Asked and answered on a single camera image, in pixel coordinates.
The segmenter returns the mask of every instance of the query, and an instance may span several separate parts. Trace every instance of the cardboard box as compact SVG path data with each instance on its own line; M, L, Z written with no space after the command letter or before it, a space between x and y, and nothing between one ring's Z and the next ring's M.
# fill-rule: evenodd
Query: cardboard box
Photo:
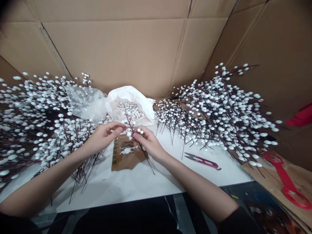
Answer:
M0 55L19 72L85 72L105 93L132 85L163 97L171 86L201 77L235 3L17 0Z
M216 63L260 64L230 83L285 121L312 100L311 9L309 0L16 0L0 64L4 76L85 72L105 93L132 85L151 98L209 80ZM280 154L312 170L309 131L274 136Z
M259 64L243 76L231 79L230 84L259 93L274 119L290 119L312 102L312 2L271 0L234 11L202 80L213 77L216 63L224 62L230 68L244 63ZM272 132L280 142L276 151L310 171L311 130L309 125Z

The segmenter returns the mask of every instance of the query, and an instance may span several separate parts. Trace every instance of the right hand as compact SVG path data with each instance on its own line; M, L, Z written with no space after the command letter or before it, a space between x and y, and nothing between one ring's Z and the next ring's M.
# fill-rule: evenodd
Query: right hand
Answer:
M143 134L137 133L137 129L143 131ZM148 154L157 162L168 157L168 153L163 149L157 140L155 134L144 126L138 126L134 129L133 137L140 142Z

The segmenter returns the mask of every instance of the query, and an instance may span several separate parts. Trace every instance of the finger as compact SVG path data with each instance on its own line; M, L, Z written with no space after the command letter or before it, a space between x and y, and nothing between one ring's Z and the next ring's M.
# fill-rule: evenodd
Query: finger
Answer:
M137 129L140 129L144 133L144 138L148 139L150 136L155 136L154 133L149 130L148 128L144 127L143 125L140 125L135 128L134 132L137 132Z
M142 137L140 134L138 133L134 133L133 134L133 137L138 141L140 142L141 144L145 145L148 141L147 139L145 139L144 137Z
M104 125L105 127L108 127L109 129L117 129L118 127L122 127L123 130L126 130L126 125L119 123L119 122L110 122Z
M118 137L121 133L123 132L123 128L119 127L115 131L113 131L111 134L107 136L107 139L111 142L113 141L116 137Z

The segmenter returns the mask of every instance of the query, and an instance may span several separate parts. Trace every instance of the white tabletop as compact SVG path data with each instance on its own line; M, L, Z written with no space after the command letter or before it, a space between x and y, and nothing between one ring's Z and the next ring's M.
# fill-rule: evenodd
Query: white tabletop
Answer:
M149 129L156 132L157 126L151 126ZM231 158L229 153L220 147L214 147L214 150L208 149L208 151L200 151L200 147L197 145L192 147L186 145L184 147L184 152L192 153L217 163L222 168L220 171L217 171L212 167L194 162L185 157L181 160L183 140L178 135L174 137L173 145L167 129L162 134L158 132L157 138L169 154L217 186L252 181L251 177L242 171L240 165ZM105 159L101 160L93 168L83 193L81 193L83 185L76 186L69 204L74 185L74 180L69 178L56 192L57 197L53 201L53 206L49 205L40 214L66 212L185 192L170 173L152 158L150 158L150 163L156 175L152 173L147 161L139 163L132 170L111 172L112 148L113 145L111 144L105 151ZM40 165L33 165L18 178L14 179L0 194L0 202L19 186L29 181L40 169Z

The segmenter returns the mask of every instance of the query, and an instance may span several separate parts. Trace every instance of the red plastic tool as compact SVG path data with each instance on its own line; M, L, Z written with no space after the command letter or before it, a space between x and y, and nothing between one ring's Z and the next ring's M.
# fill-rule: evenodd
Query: red plastic tool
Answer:
M266 160L270 161L273 164L273 166L276 168L276 171L278 175L280 176L282 183L284 184L284 187L282 188L282 193L284 194L284 196L288 200L290 200L292 203L294 203L296 206L310 210L312 208L311 202L309 201L309 199L306 198L305 195L300 193L298 189L295 187L291 178L289 177L289 175L283 168L284 161L281 159L281 157L272 153L268 153L268 152L265 152L263 156ZM305 204L296 201L293 198L293 195L297 195L298 197L300 197L302 200L305 201Z
M218 164L216 164L215 162L212 162L212 161L209 161L207 159L203 159L201 157L198 157L194 154L190 154L190 153L186 153L188 156L185 156L186 158L190 159L190 160L193 160L193 161L196 161L198 163L202 163L204 165L207 165L207 166L210 166L210 167L213 167L215 169L217 169L218 171L221 170L222 168L220 168L218 166Z

